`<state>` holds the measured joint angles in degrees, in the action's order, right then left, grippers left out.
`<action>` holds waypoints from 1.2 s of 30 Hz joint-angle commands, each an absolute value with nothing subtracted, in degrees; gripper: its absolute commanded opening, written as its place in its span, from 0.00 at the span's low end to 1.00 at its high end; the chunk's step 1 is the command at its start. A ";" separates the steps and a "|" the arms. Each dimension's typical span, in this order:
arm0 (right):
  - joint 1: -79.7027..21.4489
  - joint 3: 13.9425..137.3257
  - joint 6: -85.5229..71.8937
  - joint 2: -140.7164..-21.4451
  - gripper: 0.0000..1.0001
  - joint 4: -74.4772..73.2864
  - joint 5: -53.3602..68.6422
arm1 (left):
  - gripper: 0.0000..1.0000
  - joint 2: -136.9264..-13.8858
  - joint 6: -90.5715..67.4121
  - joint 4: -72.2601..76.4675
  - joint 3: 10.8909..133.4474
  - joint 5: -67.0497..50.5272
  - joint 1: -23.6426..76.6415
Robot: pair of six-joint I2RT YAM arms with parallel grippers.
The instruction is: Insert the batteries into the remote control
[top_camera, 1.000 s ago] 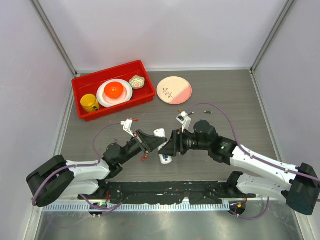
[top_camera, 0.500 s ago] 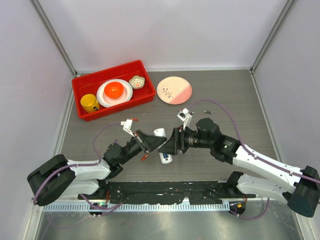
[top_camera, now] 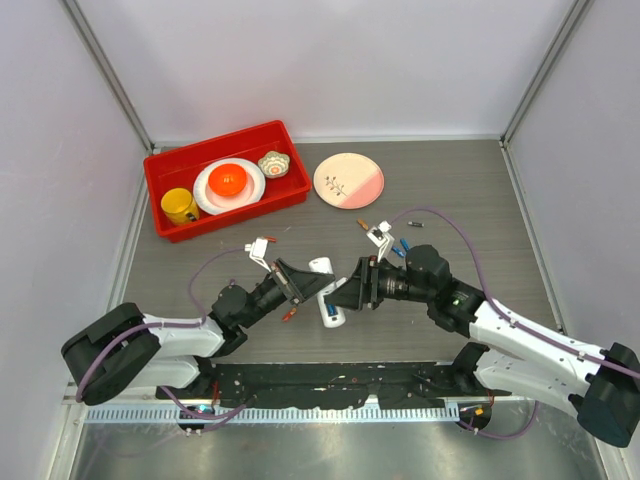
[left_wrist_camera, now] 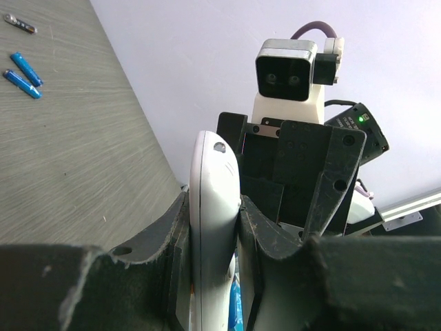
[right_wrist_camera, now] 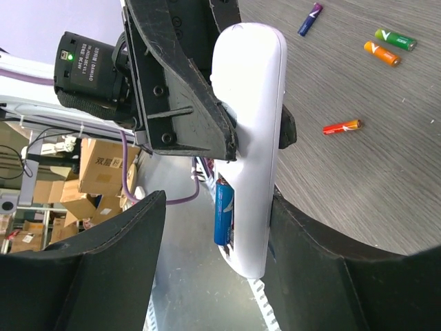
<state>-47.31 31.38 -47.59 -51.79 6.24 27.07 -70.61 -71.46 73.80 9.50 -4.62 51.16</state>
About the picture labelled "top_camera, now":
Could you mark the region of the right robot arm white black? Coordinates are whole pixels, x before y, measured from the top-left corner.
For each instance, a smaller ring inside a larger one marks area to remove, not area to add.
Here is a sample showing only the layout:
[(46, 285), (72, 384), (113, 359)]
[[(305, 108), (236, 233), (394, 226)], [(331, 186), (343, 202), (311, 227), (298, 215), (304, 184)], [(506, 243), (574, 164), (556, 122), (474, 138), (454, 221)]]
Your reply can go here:
[(431, 245), (411, 248), (402, 267), (362, 257), (325, 298), (354, 311), (387, 299), (423, 303), (438, 327), (468, 339), (451, 371), (460, 393), (524, 396), (568, 414), (609, 445), (629, 446), (639, 424), (639, 358), (631, 348), (576, 340), (513, 312), (456, 279)]

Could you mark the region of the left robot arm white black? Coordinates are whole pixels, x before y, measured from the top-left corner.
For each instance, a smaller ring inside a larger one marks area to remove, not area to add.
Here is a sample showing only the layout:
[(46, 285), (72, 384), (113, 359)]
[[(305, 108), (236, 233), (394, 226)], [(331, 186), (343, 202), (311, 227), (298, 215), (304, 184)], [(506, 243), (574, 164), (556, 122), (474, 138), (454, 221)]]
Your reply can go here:
[(148, 386), (203, 398), (213, 375), (200, 366), (202, 360), (233, 353), (246, 341), (248, 328), (285, 303), (297, 307), (315, 297), (334, 279), (278, 259), (253, 290), (224, 287), (196, 319), (161, 318), (125, 302), (63, 344), (61, 355), (77, 384), (75, 399), (95, 406)]

